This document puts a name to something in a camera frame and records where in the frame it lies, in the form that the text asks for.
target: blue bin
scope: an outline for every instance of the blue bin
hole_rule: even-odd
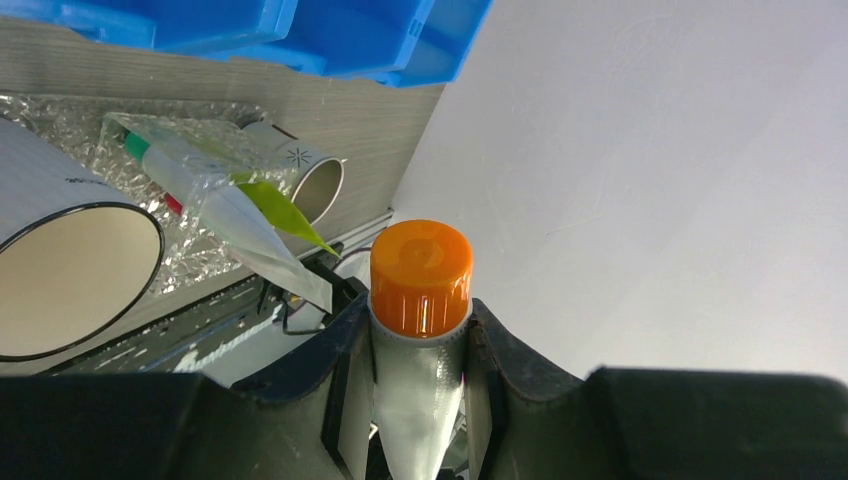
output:
[[[95,42],[198,55],[284,38],[296,7],[297,0],[0,0],[0,15],[61,25]]]
[[[367,75],[396,88],[453,82],[492,0],[436,0],[405,68]]]
[[[282,63],[331,77],[404,68],[434,0],[304,0],[289,35],[275,42],[213,55]]]

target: green cap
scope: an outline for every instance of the green cap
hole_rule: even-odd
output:
[[[141,159],[144,158],[144,152],[150,148],[150,144],[145,142],[143,138],[133,132],[130,132],[127,134],[127,139],[124,140],[124,148],[127,149],[127,152],[129,152],[133,158],[140,162]]]

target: cup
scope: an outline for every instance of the cup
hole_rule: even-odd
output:
[[[314,225],[333,206],[344,181],[342,160],[285,133],[267,122],[244,127],[257,143],[278,158],[283,166],[297,171],[291,201]]]
[[[156,220],[0,118],[0,361],[60,352],[117,321],[153,282]]]

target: orange cap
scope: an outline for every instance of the orange cap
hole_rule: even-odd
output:
[[[412,338],[448,333],[471,302],[471,244],[453,228],[411,220],[371,248],[371,308],[389,330]]]

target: black star symbol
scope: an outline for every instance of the black star symbol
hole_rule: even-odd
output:
[[[304,150],[301,152],[299,148],[295,148],[293,152],[291,150],[289,150],[288,152],[289,161],[292,163],[297,162],[297,168],[300,168],[300,162],[303,162],[308,165],[309,159],[312,158],[312,155],[309,155],[309,150]]]

